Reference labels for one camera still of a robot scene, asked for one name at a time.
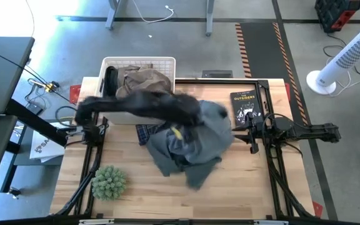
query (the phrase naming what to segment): white paper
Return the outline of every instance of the white paper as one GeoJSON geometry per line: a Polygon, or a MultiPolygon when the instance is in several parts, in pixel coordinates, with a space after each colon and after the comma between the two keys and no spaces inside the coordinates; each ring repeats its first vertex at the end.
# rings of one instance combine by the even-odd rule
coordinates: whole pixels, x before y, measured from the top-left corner
{"type": "Polygon", "coordinates": [[[50,159],[53,159],[53,158],[55,158],[55,157],[57,157],[57,156],[44,157],[44,158],[41,158],[40,161],[41,161],[41,163],[45,163],[46,161],[48,161],[48,160],[50,160],[50,159]]]}
{"type": "MultiPolygon", "coordinates": [[[[65,128],[65,126],[59,124],[58,122],[51,123],[54,127],[57,128],[65,128]]],[[[34,131],[32,134],[32,142],[31,142],[31,152],[30,159],[44,159],[48,161],[56,156],[62,156],[65,152],[63,146],[56,144],[54,141],[49,140],[44,137],[40,133],[34,131]]]]}

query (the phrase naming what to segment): black crate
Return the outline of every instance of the black crate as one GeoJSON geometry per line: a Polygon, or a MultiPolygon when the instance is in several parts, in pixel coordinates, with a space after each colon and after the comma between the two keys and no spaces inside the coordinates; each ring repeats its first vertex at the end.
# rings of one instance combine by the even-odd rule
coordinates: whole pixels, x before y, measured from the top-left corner
{"type": "Polygon", "coordinates": [[[326,33],[340,31],[360,9],[360,0],[316,0],[315,10],[326,33]]]}

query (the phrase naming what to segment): gray cloth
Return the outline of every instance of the gray cloth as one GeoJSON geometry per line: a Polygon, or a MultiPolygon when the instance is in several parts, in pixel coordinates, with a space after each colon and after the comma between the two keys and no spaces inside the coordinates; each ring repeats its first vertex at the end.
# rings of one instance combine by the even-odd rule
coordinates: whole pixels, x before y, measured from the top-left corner
{"type": "Polygon", "coordinates": [[[186,172],[187,185],[199,189],[221,161],[221,154],[231,145],[231,123],[226,110],[209,101],[200,101],[202,125],[175,126],[179,140],[172,129],[150,136],[146,146],[163,176],[186,172]]]}
{"type": "Polygon", "coordinates": [[[130,92],[135,90],[161,91],[164,93],[171,92],[170,79],[152,69],[152,64],[142,67],[128,66],[117,70],[118,89],[117,98],[124,98],[130,92]]]}
{"type": "Polygon", "coordinates": [[[203,126],[181,127],[176,126],[183,139],[176,138],[173,130],[167,130],[166,136],[169,151],[183,155],[190,163],[206,163],[219,157],[233,142],[231,122],[222,112],[226,109],[215,102],[200,101],[201,119],[203,126]]]}

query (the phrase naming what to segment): table leg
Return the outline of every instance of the table leg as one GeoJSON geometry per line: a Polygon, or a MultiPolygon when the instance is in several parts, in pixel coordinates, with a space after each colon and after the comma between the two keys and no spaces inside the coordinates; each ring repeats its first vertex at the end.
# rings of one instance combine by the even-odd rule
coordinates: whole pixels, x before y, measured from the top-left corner
{"type": "Polygon", "coordinates": [[[13,180],[13,177],[14,177],[15,172],[16,172],[16,168],[18,168],[18,166],[16,166],[14,164],[15,159],[16,159],[16,154],[13,154],[13,157],[11,159],[11,163],[9,164],[9,167],[8,167],[8,169],[6,171],[5,179],[4,179],[4,182],[2,183],[0,193],[8,193],[9,188],[11,187],[12,180],[13,180]]]}
{"type": "Polygon", "coordinates": [[[47,121],[41,119],[17,101],[13,99],[9,100],[6,108],[6,114],[17,116],[22,123],[30,128],[33,128],[35,131],[55,143],[61,146],[66,145],[66,137],[58,133],[58,129],[56,129],[56,127],[50,125],[47,121]]]}
{"type": "Polygon", "coordinates": [[[206,3],[206,36],[212,34],[213,29],[213,5],[215,0],[207,0],[206,3]]]}
{"type": "Polygon", "coordinates": [[[110,9],[107,15],[105,28],[107,29],[113,29],[113,22],[115,20],[116,11],[118,10],[118,5],[120,0],[108,0],[110,9]]]}
{"type": "Polygon", "coordinates": [[[6,151],[10,153],[17,154],[19,152],[20,145],[15,142],[9,141],[6,146],[6,151]]]}

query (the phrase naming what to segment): white cord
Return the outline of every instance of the white cord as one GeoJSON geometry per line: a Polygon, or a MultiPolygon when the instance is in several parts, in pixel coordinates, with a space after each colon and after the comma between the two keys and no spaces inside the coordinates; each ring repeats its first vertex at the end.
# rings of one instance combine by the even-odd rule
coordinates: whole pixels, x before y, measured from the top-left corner
{"type": "Polygon", "coordinates": [[[173,14],[174,14],[173,9],[169,8],[169,6],[165,6],[165,8],[166,8],[167,10],[169,10],[169,11],[172,12],[172,13],[170,14],[170,16],[168,16],[168,17],[166,17],[166,18],[163,18],[163,19],[158,19],[158,20],[155,20],[155,21],[147,21],[147,20],[145,20],[145,19],[143,18],[143,15],[141,15],[141,12],[140,12],[140,10],[138,9],[138,6],[137,6],[137,3],[135,2],[135,0],[132,0],[132,1],[133,1],[134,5],[136,6],[136,9],[137,9],[138,14],[140,15],[141,19],[142,19],[144,22],[146,22],[146,23],[156,23],[156,22],[159,22],[159,21],[164,21],[164,20],[167,20],[167,19],[171,18],[171,17],[173,16],[173,14]]]}
{"type": "MultiPolygon", "coordinates": [[[[329,60],[332,59],[332,58],[334,58],[334,57],[329,57],[329,58],[327,59],[326,65],[329,64],[329,60]]],[[[330,97],[332,97],[332,98],[337,97],[337,96],[339,96],[345,89],[350,88],[350,87],[352,87],[352,86],[355,86],[355,85],[357,85],[357,84],[360,84],[360,81],[351,84],[351,81],[352,81],[352,79],[351,79],[351,74],[349,73],[349,71],[347,71],[347,73],[348,73],[348,84],[344,86],[344,85],[341,84],[339,81],[337,81],[337,83],[342,87],[342,89],[341,89],[341,91],[339,91],[339,92],[338,92],[337,94],[335,94],[335,95],[332,95],[332,94],[328,93],[330,97]]]]}
{"type": "Polygon", "coordinates": [[[30,10],[30,13],[31,13],[31,19],[32,19],[32,32],[31,32],[31,37],[33,37],[34,35],[34,30],[35,30],[35,25],[34,25],[34,15],[33,15],[33,12],[31,11],[31,8],[30,8],[30,5],[28,3],[28,0],[26,0],[26,4],[30,10]]]}

